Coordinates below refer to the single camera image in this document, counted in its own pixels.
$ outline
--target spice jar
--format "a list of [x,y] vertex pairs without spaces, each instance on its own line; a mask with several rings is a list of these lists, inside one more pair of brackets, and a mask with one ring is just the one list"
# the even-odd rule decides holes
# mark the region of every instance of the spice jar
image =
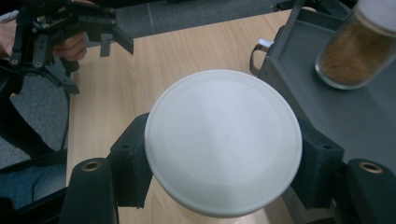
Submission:
[[396,1],[360,0],[317,57],[318,76],[341,90],[364,86],[396,58]]

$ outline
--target table surface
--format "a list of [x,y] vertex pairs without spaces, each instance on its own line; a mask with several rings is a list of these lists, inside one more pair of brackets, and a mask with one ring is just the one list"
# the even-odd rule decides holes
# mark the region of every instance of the table surface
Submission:
[[[150,111],[160,95],[179,79],[209,69],[250,74],[250,53],[260,38],[272,40],[289,17],[282,11],[151,35],[134,40],[134,55],[118,44],[110,56],[88,49],[73,75],[80,94],[72,95],[67,180],[73,167],[105,158],[135,117]],[[152,178],[144,209],[119,209],[120,223],[292,223],[281,198],[238,219],[205,219],[173,201]]]

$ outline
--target white lid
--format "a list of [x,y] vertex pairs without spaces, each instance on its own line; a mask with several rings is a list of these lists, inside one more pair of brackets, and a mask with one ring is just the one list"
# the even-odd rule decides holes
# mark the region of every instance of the white lid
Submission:
[[373,24],[396,32],[396,0],[359,0],[357,7]]
[[210,217],[250,214],[280,196],[300,164],[290,106],[250,75],[210,70],[184,77],[152,108],[148,163],[165,191]]

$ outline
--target black cable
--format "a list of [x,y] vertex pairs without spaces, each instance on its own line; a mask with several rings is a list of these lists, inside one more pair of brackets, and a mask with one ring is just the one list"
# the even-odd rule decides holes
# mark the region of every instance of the black cable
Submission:
[[66,98],[66,124],[64,125],[64,137],[62,138],[61,150],[64,149],[64,145],[66,144],[67,134],[69,132],[69,115],[70,115],[70,94],[67,91],[64,91],[64,97]]
[[7,68],[7,67],[5,67],[5,66],[3,66],[3,65],[1,65],[1,64],[0,64],[0,68],[1,68],[1,69],[4,69],[4,70],[6,70],[6,71],[8,71],[8,72],[10,72],[10,73],[18,74],[18,72],[15,71],[14,69],[12,69],[12,68]]

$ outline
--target floor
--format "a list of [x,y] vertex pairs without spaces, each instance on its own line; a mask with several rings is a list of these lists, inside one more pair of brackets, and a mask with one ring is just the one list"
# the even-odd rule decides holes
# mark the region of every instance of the floor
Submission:
[[[137,38],[270,13],[278,1],[180,0],[172,4],[157,1],[119,8],[117,16],[120,28]],[[67,136],[67,101],[61,88],[43,77],[27,77],[21,94],[13,96],[11,101],[50,147],[56,150],[63,147],[62,141]],[[1,138],[0,150],[0,168],[29,159]]]

